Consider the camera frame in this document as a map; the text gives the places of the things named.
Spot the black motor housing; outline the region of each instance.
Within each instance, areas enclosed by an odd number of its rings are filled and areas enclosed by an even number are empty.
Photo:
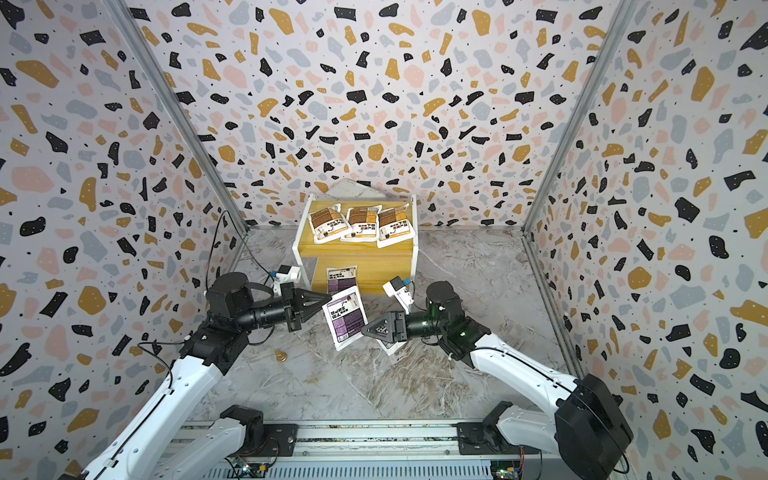
[[[577,384],[554,413],[555,439],[560,456],[576,475],[584,480],[605,480],[634,436],[602,380],[588,374]]]

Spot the gray marble surface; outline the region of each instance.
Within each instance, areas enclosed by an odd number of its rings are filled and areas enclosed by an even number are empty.
[[[253,230],[248,244],[268,270],[276,269],[295,264],[290,251],[295,232]],[[431,282],[448,280],[468,315],[526,355],[564,369],[519,232],[423,230],[419,246],[419,305],[424,305]],[[252,281],[266,276],[248,252],[237,269]],[[364,296],[363,304],[370,320],[400,310],[386,295]],[[266,333],[252,333],[251,342]],[[287,353],[286,362],[276,361],[275,349]],[[418,340],[391,357],[366,337],[337,352],[320,313],[299,332],[279,326],[262,346],[248,346],[190,419],[214,420],[233,404],[262,410],[267,419],[480,418],[501,400],[532,407],[496,378],[453,362],[439,347]]]

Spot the patterned wall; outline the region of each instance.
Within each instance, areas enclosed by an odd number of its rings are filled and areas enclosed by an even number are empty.
[[[129,1],[250,223],[348,177],[427,225],[525,219],[615,4]]]
[[[0,12],[0,478],[51,480],[165,376],[137,342],[202,319],[220,208],[101,4]]]
[[[639,2],[532,232],[639,478],[768,478],[766,22]]]

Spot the wooden shelf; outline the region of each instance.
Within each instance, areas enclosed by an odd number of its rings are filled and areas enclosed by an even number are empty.
[[[328,277],[326,268],[344,268],[357,265],[357,285],[360,293],[384,295],[382,285],[392,278],[410,278],[415,272],[416,256],[418,254],[418,227],[414,220],[414,208],[409,205],[406,216],[411,225],[416,229],[416,237],[395,243],[388,247],[378,248],[376,242],[354,243],[332,240],[328,243],[316,245],[313,239],[312,229],[306,220],[309,212],[318,211],[321,208],[334,204],[341,204],[341,213],[346,216],[346,211],[353,207],[371,207],[381,205],[382,209],[402,207],[405,201],[314,201],[308,199],[305,214],[302,218],[298,239],[294,242],[293,251],[296,261],[304,268],[304,260],[317,258],[317,265],[312,281],[312,290],[316,292],[328,291]]]
[[[410,258],[403,258],[397,262],[390,259],[381,260],[382,257],[371,256],[319,257],[312,280],[312,290],[315,292],[328,291],[326,268],[344,268],[345,266],[357,265],[357,286],[360,288],[360,293],[363,294],[385,295],[382,288],[384,283],[396,276],[410,278]]]

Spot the white packet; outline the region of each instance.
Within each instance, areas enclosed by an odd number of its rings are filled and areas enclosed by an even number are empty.
[[[394,243],[412,239],[416,236],[411,222],[406,216],[408,205],[388,208],[379,212],[379,239],[376,245],[384,248]]]
[[[346,268],[326,268],[328,294],[335,295],[357,285],[357,265]]]
[[[379,212],[382,206],[353,207],[346,211],[350,232],[341,237],[342,242],[375,242],[379,238]]]
[[[316,245],[341,238],[349,232],[349,223],[341,214],[341,204],[312,212],[306,220],[310,222]]]
[[[361,338],[362,328],[368,323],[357,285],[334,295],[330,302],[323,305],[323,313],[336,351]]]

